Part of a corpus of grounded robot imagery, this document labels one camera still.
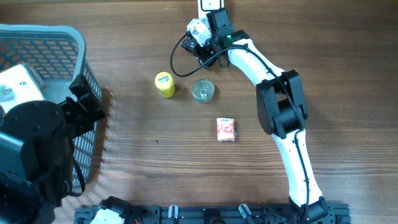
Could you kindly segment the silver top tin can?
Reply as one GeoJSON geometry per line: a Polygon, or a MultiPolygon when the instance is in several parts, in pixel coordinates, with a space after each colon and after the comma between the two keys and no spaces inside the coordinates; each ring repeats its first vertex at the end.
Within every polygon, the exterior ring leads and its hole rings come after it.
{"type": "Polygon", "coordinates": [[[213,99],[215,86],[209,79],[200,79],[192,85],[193,99],[199,103],[207,103],[213,99]]]}

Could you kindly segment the yellow lid jar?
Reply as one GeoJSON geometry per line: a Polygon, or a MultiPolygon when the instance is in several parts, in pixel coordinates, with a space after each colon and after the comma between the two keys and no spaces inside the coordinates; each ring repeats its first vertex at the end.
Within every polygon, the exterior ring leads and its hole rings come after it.
{"type": "Polygon", "coordinates": [[[160,72],[155,77],[155,86],[160,96],[170,98],[175,93],[173,76],[168,72],[160,72]]]}

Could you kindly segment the red juice carton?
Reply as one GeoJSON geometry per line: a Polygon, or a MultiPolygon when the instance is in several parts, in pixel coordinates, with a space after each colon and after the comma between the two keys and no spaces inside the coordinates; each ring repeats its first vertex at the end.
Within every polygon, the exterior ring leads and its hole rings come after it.
{"type": "Polygon", "coordinates": [[[217,139],[219,142],[234,141],[236,138],[236,132],[234,130],[233,118],[217,118],[217,139]]]}

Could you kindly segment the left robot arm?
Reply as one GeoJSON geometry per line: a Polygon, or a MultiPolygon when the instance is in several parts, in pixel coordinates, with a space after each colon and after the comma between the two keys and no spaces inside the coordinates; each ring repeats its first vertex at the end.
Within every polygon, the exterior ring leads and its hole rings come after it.
{"type": "Polygon", "coordinates": [[[84,75],[69,89],[75,100],[28,101],[1,120],[1,223],[52,223],[65,197],[85,192],[73,140],[106,113],[84,75]]]}

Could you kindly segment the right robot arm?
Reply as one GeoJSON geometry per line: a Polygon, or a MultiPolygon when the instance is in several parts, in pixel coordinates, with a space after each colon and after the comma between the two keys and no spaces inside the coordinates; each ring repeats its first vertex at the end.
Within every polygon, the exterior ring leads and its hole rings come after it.
{"type": "Polygon", "coordinates": [[[287,173],[290,222],[316,223],[330,217],[307,152],[308,109],[300,75],[266,59],[245,31],[234,29],[222,3],[200,4],[198,15],[178,44],[191,52],[201,67],[210,67],[224,57],[256,87],[260,125],[277,144],[287,173]]]}

